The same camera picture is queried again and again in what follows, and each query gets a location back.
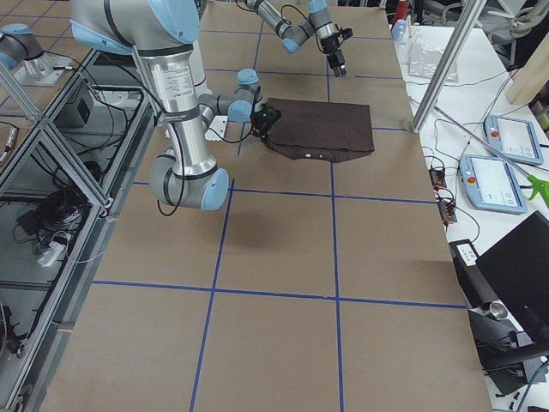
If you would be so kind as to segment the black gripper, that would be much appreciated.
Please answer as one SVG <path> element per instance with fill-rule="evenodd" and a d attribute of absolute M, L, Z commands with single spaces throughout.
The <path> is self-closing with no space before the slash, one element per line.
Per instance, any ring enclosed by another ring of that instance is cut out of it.
<path fill-rule="evenodd" d="M 341 50 L 341 43 L 338 36 L 329 36 L 322 39 L 323 53 L 327 56 L 329 64 L 336 77 L 347 75 L 346 62 Z"/>
<path fill-rule="evenodd" d="M 261 115 L 261 113 L 262 113 L 262 109 L 259 110 L 258 112 L 254 112 L 251 115 L 251 117 L 250 117 L 250 121 L 251 121 L 250 133 L 251 133 L 251 135 L 253 135 L 255 137 L 259 137 L 261 139 L 264 139 L 268 136 L 268 134 L 266 136 L 260 134 L 259 126 L 260 126 L 260 115 Z"/>

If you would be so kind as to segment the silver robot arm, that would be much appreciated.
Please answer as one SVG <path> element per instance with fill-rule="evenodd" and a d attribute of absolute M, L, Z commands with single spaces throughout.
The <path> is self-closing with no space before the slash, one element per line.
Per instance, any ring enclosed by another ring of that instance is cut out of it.
<path fill-rule="evenodd" d="M 151 171 L 150 186 L 159 203 L 219 209 L 229 176 L 208 151 L 205 134 L 214 117 L 250 122 L 252 134 L 265 137 L 281 116 L 264 101 L 256 73 L 241 71 L 234 94 L 197 94 L 191 54 L 199 14 L 192 1 L 74 1 L 70 22 L 83 45 L 136 58 L 172 142 Z"/>
<path fill-rule="evenodd" d="M 326 1 L 309 1 L 307 15 L 293 4 L 283 4 L 277 9 L 270 1 L 235 3 L 241 10 L 254 13 L 267 23 L 289 54 L 295 54 L 309 39 L 314 39 L 334 75 L 347 75 L 347 62 L 341 47 L 353 37 L 353 30 L 334 22 Z"/>

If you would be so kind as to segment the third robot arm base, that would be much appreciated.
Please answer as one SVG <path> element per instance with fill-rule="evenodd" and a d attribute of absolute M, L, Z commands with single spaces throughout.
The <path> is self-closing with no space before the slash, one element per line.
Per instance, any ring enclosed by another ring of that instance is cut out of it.
<path fill-rule="evenodd" d="M 22 65 L 15 79 L 24 86 L 52 87 L 73 69 L 71 58 L 46 52 L 31 28 L 23 23 L 1 27 L 1 63 L 8 70 Z"/>

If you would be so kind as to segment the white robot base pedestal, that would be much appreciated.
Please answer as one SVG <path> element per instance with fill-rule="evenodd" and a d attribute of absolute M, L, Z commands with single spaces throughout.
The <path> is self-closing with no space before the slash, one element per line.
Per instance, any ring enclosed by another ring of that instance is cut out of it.
<path fill-rule="evenodd" d="M 221 142 L 222 138 L 226 137 L 227 124 L 228 116 L 215 116 L 205 132 L 206 140 L 211 142 Z"/>

